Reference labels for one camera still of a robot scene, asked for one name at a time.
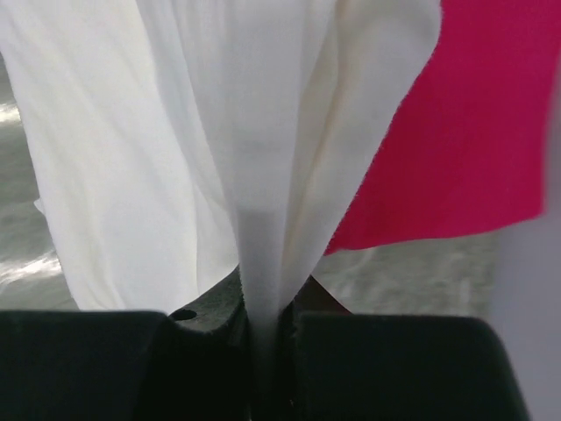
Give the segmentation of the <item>white t shirt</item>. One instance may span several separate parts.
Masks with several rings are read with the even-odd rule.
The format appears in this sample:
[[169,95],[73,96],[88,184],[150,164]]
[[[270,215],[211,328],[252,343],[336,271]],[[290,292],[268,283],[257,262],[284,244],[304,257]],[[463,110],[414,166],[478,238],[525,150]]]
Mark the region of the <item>white t shirt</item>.
[[321,259],[437,44],[437,1],[4,1],[1,53],[83,310],[254,318]]

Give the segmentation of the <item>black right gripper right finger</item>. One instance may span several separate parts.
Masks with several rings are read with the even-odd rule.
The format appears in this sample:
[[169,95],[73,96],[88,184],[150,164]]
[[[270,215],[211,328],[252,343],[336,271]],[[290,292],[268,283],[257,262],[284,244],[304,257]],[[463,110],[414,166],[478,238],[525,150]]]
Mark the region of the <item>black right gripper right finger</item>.
[[504,346],[459,316],[367,315],[309,280],[281,319],[295,420],[526,420]]

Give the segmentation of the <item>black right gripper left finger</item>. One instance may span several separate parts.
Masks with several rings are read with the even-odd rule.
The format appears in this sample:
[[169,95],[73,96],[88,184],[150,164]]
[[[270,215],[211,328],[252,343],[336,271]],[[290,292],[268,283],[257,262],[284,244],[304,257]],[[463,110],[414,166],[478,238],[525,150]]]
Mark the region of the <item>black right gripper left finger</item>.
[[7,310],[4,420],[246,420],[238,272],[171,314]]

